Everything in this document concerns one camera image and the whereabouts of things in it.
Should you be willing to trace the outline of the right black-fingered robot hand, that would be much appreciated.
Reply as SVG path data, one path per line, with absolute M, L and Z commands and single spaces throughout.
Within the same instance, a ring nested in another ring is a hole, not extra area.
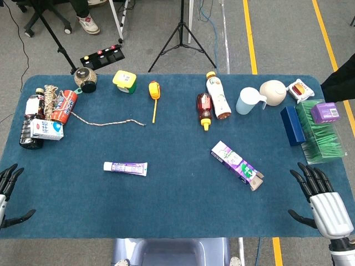
M 294 210 L 288 213 L 297 222 L 317 229 L 319 233 L 330 240 L 349 237 L 354 231 L 353 223 L 344 202 L 335 192 L 327 175 L 316 167 L 297 164 L 303 174 L 290 170 L 290 174 L 297 180 L 308 202 L 312 218 L 300 216 Z

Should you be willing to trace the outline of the left black-fingered robot hand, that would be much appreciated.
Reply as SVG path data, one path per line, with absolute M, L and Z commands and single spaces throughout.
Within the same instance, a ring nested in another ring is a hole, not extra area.
M 25 215 L 11 219 L 6 218 L 6 207 L 11 198 L 11 194 L 16 185 L 19 175 L 24 168 L 16 170 L 18 164 L 15 163 L 11 167 L 1 172 L 1 229 L 11 227 L 16 224 L 29 220 L 36 212 L 35 209 L 29 210 Z

